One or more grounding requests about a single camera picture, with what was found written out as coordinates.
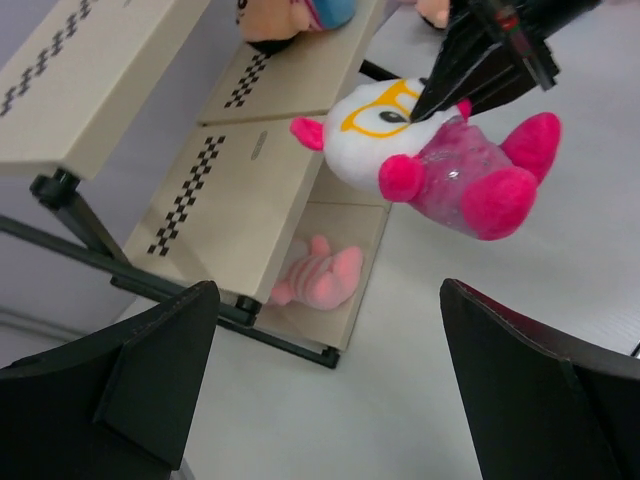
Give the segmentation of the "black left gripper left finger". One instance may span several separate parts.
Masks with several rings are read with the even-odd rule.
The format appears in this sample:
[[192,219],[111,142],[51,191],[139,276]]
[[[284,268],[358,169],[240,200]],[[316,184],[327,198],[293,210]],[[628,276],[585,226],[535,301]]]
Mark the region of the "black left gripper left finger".
[[212,281],[1,370],[4,479],[168,479],[220,306]]

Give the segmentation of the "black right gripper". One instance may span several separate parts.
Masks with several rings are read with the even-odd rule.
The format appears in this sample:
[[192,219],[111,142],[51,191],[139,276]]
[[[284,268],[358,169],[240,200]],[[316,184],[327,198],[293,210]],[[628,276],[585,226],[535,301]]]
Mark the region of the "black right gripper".
[[450,11],[439,53],[410,119],[424,121],[467,96],[472,115],[556,85],[546,39],[600,5],[598,0],[470,1]]

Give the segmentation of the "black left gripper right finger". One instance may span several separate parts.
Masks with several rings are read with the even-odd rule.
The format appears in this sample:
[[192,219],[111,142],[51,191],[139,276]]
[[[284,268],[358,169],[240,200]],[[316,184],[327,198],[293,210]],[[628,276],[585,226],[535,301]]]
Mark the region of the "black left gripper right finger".
[[639,360],[440,288],[443,326],[485,479],[636,479]]

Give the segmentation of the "peach doll blue pants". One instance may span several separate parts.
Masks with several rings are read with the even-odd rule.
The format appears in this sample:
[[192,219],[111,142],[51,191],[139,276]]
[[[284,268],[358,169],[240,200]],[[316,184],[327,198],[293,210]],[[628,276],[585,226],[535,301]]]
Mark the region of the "peach doll blue pants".
[[449,21],[449,0],[404,0],[411,4],[421,18],[436,30],[444,30]]

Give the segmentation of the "white pink panda plush glasses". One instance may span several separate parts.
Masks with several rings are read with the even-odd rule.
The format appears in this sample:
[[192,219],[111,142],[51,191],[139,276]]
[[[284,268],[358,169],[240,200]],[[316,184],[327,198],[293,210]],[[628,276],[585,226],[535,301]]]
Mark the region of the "white pink panda plush glasses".
[[290,131],[323,154],[347,185],[482,241],[513,234],[534,206],[562,137],[557,115],[542,112],[496,144],[470,123],[470,100],[410,119],[423,78],[365,84],[323,120],[297,117]]

